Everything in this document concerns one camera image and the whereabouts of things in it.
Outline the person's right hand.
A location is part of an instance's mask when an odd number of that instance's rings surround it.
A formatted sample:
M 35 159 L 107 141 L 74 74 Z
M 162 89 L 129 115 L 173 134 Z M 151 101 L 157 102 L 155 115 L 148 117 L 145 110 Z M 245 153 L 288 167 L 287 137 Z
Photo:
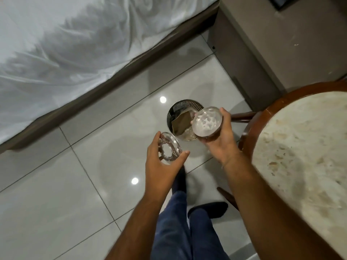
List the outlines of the person's right hand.
M 199 138 L 205 144 L 212 156 L 219 161 L 219 163 L 226 167 L 232 161 L 237 152 L 239 152 L 236 141 L 234 139 L 233 131 L 220 131 L 208 138 Z

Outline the person's left hand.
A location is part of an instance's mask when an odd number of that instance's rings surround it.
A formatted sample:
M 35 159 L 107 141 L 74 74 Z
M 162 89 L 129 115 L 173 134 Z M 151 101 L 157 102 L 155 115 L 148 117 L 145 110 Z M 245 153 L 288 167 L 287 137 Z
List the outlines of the person's left hand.
M 158 131 L 147 148 L 145 163 L 145 193 L 146 199 L 164 201 L 177 173 L 172 173 L 172 163 L 167 165 L 160 161 L 158 154 Z

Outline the round glass ashtray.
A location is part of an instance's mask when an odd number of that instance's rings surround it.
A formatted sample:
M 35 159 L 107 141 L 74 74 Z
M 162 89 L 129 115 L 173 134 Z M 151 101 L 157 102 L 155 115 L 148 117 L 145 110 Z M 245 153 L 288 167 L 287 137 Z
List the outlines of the round glass ashtray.
M 217 134 L 222 126 L 223 115 L 219 108 L 210 106 L 201 109 L 192 120 L 192 130 L 199 138 L 208 138 Z

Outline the person's right forearm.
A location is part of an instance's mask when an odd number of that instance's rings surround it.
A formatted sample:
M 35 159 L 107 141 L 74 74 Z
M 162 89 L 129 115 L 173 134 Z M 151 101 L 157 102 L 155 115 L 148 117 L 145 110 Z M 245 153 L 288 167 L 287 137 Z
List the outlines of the person's right forearm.
M 243 153 L 228 155 L 222 165 L 261 260 L 343 260 L 280 199 Z

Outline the person's left forearm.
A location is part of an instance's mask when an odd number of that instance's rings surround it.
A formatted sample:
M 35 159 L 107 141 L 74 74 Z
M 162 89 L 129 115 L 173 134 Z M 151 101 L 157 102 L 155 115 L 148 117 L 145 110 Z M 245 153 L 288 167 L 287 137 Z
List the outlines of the person's left forearm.
M 144 196 L 105 260 L 176 259 L 181 232 L 175 209 L 177 197 L 182 194 L 180 191 L 173 194 L 161 214 L 159 202 Z

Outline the wooden table leg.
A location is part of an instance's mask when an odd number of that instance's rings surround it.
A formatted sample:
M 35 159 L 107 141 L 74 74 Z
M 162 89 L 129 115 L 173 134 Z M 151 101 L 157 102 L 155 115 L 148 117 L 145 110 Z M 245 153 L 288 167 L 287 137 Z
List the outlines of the wooden table leg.
M 236 203 L 235 197 L 227 192 L 226 190 L 224 190 L 221 187 L 217 187 L 217 191 L 236 209 L 239 211 L 238 205 Z
M 236 123 L 249 123 L 254 116 L 257 114 L 257 112 L 245 112 L 245 113 L 237 113 L 237 114 L 231 114 L 231 122 Z

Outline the person's dark sock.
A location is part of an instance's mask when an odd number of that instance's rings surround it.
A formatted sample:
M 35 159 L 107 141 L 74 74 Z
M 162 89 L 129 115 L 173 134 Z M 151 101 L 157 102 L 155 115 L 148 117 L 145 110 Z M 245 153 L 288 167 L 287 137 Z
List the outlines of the person's dark sock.
M 204 210 L 210 219 L 217 219 L 221 218 L 226 213 L 228 210 L 228 204 L 223 201 L 218 201 L 195 206 L 188 211 L 188 218 L 198 209 Z
M 178 191 L 187 193 L 186 170 L 184 165 L 178 171 L 171 187 L 172 195 Z

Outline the brown paper trash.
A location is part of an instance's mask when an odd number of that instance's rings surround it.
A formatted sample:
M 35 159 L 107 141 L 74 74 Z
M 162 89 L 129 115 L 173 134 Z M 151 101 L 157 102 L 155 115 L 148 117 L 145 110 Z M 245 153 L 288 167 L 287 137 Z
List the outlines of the brown paper trash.
M 191 121 L 194 119 L 195 113 L 192 108 L 176 112 L 171 119 L 172 133 L 175 136 L 182 135 L 191 126 Z

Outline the perforated metal waste bin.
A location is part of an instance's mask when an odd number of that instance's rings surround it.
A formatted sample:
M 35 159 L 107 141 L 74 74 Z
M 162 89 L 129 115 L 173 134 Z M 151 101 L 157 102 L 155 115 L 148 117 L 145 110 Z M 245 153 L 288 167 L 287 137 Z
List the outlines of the perforated metal waste bin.
M 183 99 L 174 103 L 167 113 L 167 127 L 169 128 L 170 132 L 176 138 L 183 141 L 193 141 L 197 139 L 196 135 L 193 133 L 191 125 L 185 129 L 181 135 L 176 134 L 172 128 L 172 121 L 185 111 L 189 111 L 192 118 L 194 118 L 194 114 L 203 108 L 204 106 L 202 104 L 192 99 Z

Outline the person's blue jeans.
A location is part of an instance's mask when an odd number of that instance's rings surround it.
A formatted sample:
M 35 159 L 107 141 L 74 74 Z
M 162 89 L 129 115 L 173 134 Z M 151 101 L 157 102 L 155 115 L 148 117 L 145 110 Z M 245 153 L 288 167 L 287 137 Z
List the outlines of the person's blue jeans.
M 227 209 L 211 202 L 187 212 L 187 194 L 175 192 L 159 214 L 150 260 L 229 260 L 212 224 Z

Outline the round marble wooden table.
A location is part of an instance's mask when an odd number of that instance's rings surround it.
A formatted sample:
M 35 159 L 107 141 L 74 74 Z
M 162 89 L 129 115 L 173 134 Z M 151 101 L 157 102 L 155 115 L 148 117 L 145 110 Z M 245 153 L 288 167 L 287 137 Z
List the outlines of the round marble wooden table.
M 254 115 L 239 148 L 277 195 L 347 260 L 347 81 L 284 95 Z

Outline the beige cabinet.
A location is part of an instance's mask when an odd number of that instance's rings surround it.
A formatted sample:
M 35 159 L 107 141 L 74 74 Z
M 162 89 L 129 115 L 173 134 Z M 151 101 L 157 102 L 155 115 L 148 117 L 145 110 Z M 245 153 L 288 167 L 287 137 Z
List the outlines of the beige cabinet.
M 253 111 L 297 88 L 347 81 L 347 0 L 220 0 L 208 44 Z

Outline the dark framed object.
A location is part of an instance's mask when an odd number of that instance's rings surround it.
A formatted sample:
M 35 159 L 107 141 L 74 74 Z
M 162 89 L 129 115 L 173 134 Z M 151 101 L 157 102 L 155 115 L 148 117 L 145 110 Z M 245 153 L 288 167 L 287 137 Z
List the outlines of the dark framed object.
M 286 8 L 294 0 L 269 0 L 276 10 L 280 11 L 281 9 Z

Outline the white bed sheet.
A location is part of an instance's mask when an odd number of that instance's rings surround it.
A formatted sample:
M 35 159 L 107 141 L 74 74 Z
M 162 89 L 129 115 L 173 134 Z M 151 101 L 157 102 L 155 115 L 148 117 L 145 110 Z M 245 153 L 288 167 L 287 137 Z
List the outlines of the white bed sheet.
M 0 144 L 217 0 L 0 0 Z

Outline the brown wooden bed frame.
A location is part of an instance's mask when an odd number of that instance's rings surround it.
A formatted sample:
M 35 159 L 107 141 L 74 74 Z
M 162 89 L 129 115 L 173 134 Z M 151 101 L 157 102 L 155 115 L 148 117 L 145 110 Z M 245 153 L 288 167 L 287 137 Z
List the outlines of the brown wooden bed frame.
M 0 144 L 0 154 L 7 150 L 19 150 L 32 144 L 32 142 L 60 126 L 63 122 L 76 115 L 79 111 L 104 97 L 112 90 L 128 81 L 131 77 L 144 70 L 146 67 L 154 64 L 163 56 L 173 52 L 176 48 L 195 38 L 208 27 L 211 27 L 215 22 L 219 2 L 220 0 L 215 1 L 203 12 L 179 25 L 160 43 L 149 51 L 133 59 L 128 65 L 106 82 L 100 84 L 72 102 L 36 119 L 26 129 Z

